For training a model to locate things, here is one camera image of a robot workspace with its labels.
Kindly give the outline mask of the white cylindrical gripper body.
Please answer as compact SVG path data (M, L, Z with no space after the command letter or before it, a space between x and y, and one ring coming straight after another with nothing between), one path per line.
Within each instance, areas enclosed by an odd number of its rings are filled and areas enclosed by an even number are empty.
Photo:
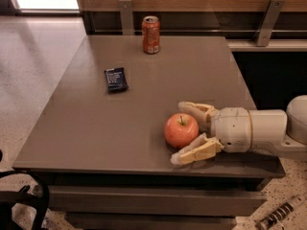
M242 107L226 107L211 118L210 133L225 152L247 152L251 147L251 119Z

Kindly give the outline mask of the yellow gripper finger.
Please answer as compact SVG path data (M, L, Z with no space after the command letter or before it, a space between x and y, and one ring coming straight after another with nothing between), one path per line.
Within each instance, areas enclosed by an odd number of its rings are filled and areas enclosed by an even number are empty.
M223 148L224 145L216 137L208 138L206 134L203 133L190 145L174 153L170 161L173 165L183 166L215 157Z
M180 112L191 115L198 122L200 132L208 133L211 127L211 118L219 112L213 105L205 103L179 102Z

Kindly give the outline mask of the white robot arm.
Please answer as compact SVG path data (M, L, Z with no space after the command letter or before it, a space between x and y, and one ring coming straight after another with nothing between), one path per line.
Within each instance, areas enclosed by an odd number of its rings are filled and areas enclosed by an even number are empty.
M201 134L171 156L171 163L176 166L207 160L221 151L306 158L306 95L292 99L285 110L217 109L189 102L181 102L178 107L196 119Z

